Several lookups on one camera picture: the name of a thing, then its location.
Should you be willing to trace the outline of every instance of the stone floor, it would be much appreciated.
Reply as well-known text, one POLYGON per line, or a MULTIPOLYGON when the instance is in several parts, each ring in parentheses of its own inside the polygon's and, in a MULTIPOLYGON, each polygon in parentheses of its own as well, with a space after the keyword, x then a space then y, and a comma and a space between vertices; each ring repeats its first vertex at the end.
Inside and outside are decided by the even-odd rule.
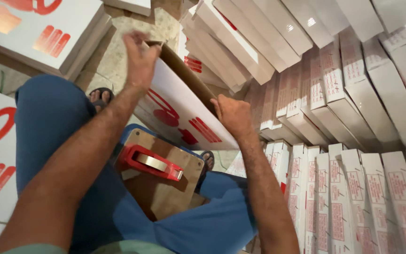
MULTIPOLYGON (((145 17, 126 10, 105 6, 112 16, 113 26, 101 40, 90 60, 76 80, 76 85, 87 93, 97 87, 108 87, 115 94, 121 91, 127 75, 123 33, 133 29, 149 32, 150 39, 165 41, 176 50, 181 16, 181 0, 152 0, 152 14, 145 17)), ((16 89, 40 71, 0 54, 0 92, 14 97, 16 89)), ((135 116, 129 123, 143 125, 135 116)), ((214 151, 215 171, 224 172, 234 160, 238 151, 214 151)))

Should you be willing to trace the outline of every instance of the wooden board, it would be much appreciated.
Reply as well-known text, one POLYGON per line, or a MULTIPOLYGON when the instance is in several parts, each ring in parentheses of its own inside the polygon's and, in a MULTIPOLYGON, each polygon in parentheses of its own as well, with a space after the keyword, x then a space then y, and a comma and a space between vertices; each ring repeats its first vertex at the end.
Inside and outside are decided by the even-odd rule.
POLYGON ((125 186, 147 217, 152 221, 158 221, 187 210, 204 161, 137 128, 131 131, 126 144, 141 145, 184 170, 179 182, 140 173, 137 170, 123 172, 124 176, 132 176, 124 181, 125 186))

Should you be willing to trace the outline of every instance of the person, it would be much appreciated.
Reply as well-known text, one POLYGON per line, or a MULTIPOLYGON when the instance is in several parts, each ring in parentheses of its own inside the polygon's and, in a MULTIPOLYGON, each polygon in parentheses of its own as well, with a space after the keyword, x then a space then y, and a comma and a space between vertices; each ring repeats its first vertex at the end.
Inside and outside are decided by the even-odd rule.
POLYGON ((239 144, 247 178, 207 171, 198 192, 208 204, 151 222, 107 163, 151 85, 161 47, 143 51, 147 37, 124 35, 128 78, 114 98, 97 90, 89 100, 73 83, 50 75, 17 91, 19 200, 0 236, 0 253, 235 254, 258 232, 263 253, 298 253, 246 102, 223 95, 211 100, 239 144), (99 99, 107 105, 91 103, 99 99))

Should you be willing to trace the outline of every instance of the brown cardboard edge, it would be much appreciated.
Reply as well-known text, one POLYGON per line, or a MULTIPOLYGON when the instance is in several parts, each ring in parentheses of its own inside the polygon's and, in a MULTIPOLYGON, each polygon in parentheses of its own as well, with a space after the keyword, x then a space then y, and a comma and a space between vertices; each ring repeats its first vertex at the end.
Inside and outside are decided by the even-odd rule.
MULTIPOLYGON (((162 42, 147 41, 149 46, 161 45, 162 42)), ((189 87, 189 89, 200 99, 205 107, 217 117, 216 109, 211 103, 211 99, 216 96, 208 87, 184 64, 178 55, 166 44, 162 46, 160 58, 172 69, 175 74, 189 87)))

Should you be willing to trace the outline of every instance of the green shirt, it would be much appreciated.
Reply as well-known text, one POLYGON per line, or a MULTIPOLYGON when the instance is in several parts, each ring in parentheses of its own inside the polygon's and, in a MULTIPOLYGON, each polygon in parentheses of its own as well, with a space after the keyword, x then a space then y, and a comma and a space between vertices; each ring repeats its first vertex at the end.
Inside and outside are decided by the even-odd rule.
MULTIPOLYGON (((26 245, 3 254, 67 254, 61 247, 48 244, 26 245)), ((124 240, 99 247, 92 254, 175 254, 168 249, 139 240, 124 240)))

